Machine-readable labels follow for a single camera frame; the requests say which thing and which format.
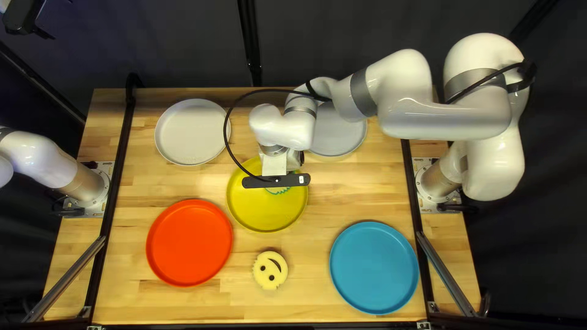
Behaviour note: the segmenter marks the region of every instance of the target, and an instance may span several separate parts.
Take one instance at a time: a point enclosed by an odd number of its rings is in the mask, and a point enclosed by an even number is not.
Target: orange plate
[[[192,287],[214,277],[231,248],[230,220],[203,200],[169,206],[147,236],[149,266],[160,279],[177,287]]]

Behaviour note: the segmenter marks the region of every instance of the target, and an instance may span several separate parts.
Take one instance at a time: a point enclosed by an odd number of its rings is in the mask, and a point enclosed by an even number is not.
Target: white plate
[[[226,112],[204,99],[178,102],[159,118],[155,127],[155,145],[168,161],[195,166],[214,159],[224,150],[222,126]],[[230,120],[226,127],[230,138]]]
[[[320,156],[344,156],[357,149],[367,135],[367,121],[356,123],[342,119],[332,102],[317,109],[314,139],[310,151]]]

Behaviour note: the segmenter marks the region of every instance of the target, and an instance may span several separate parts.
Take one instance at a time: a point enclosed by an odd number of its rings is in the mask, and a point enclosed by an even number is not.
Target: butcher block tabletop
[[[306,152],[304,173],[312,176],[308,204],[290,227],[256,233],[238,224],[226,203],[226,187],[237,168],[227,151],[209,163],[184,167],[164,159],[154,141],[159,116],[176,102],[212,100],[228,107],[254,88],[139,89],[112,232],[100,281],[93,322],[108,324],[237,324],[278,322],[393,322],[426,318],[421,283],[403,308],[381,316],[362,313],[337,293],[328,258],[335,238],[361,220],[386,223],[415,249],[406,175],[399,139],[385,136],[376,117],[367,137],[339,161]],[[281,106],[285,95],[255,95],[231,115],[231,148],[240,162],[257,156],[248,113],[260,103]],[[79,161],[115,160],[125,108],[124,89],[96,89],[79,150]],[[411,141],[413,157],[438,157],[446,142]],[[232,253],[211,280],[191,288],[158,279],[145,255],[147,233],[167,207],[200,198],[217,205],[232,222]],[[477,277],[462,214],[422,215],[424,233],[475,308],[480,303]],[[102,219],[63,219],[45,292],[97,238]],[[276,291],[254,281],[252,265],[262,251],[278,250],[287,260],[288,279]],[[71,318],[84,304],[90,263],[57,300],[45,319]],[[443,312],[458,313],[434,268],[434,299]]]

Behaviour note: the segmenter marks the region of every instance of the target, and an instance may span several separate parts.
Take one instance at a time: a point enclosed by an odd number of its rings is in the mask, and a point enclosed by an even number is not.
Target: smiley face sponge
[[[265,251],[257,255],[253,265],[253,277],[265,290],[275,290],[288,277],[288,265],[281,254]]]

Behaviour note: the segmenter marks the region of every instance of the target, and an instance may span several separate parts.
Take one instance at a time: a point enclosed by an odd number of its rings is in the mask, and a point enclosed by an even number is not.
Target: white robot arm
[[[502,36],[468,36],[446,57],[447,98],[523,60],[519,49]],[[494,200],[511,193],[524,172],[517,123],[529,88],[510,94],[506,88],[522,79],[520,73],[507,71],[453,104],[435,103],[426,59],[416,50],[403,49],[340,81],[316,78],[310,84],[315,93],[332,99],[347,121],[377,115],[383,132],[392,137],[456,141],[423,177],[419,188],[428,195],[441,200],[462,184],[469,197]],[[306,85],[296,90],[308,92]],[[296,153],[311,147],[317,105],[310,97],[290,94],[283,116],[269,104],[253,109],[249,125],[261,146],[263,176],[299,168]],[[275,150],[281,150],[281,156]]]
[[[92,201],[104,190],[103,179],[48,138],[0,126],[0,188],[13,172],[78,201]]]

